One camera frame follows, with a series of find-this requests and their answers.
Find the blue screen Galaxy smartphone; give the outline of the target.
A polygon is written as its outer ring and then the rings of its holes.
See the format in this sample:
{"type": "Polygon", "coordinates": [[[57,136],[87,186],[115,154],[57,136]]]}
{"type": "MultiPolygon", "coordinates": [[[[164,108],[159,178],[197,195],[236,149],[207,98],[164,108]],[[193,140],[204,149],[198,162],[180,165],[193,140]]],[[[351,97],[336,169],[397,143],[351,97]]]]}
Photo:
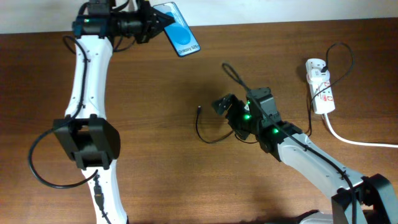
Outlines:
{"type": "Polygon", "coordinates": [[[174,18],[175,22],[167,26],[164,31],[179,57],[185,57],[201,50],[200,44],[174,2],[158,4],[154,8],[174,18]]]}

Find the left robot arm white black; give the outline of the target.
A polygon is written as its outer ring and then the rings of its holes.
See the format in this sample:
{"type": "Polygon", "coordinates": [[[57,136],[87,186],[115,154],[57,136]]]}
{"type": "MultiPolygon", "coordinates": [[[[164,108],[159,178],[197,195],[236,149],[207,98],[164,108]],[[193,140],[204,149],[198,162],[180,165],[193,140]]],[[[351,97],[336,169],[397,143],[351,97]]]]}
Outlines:
{"type": "Polygon", "coordinates": [[[63,119],[53,122],[55,136],[68,158],[85,176],[97,223],[128,223],[116,177],[121,151],[118,131],[107,121],[105,91],[115,37],[147,43],[175,19],[138,1],[124,11],[114,1],[88,1],[72,24],[76,67],[72,95],[63,119]]]}

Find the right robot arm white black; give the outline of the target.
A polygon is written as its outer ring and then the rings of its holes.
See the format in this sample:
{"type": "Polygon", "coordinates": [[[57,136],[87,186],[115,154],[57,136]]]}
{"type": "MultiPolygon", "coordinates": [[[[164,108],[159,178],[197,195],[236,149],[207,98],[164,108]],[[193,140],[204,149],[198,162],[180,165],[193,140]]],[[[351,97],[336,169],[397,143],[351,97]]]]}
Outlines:
{"type": "Polygon", "coordinates": [[[397,223],[397,197],[388,179],[346,167],[300,128],[282,121],[269,88],[250,90],[246,99],[227,94],[211,105],[237,136],[253,134],[264,152],[300,172],[331,200],[330,214],[311,210],[294,223],[397,223]]]}

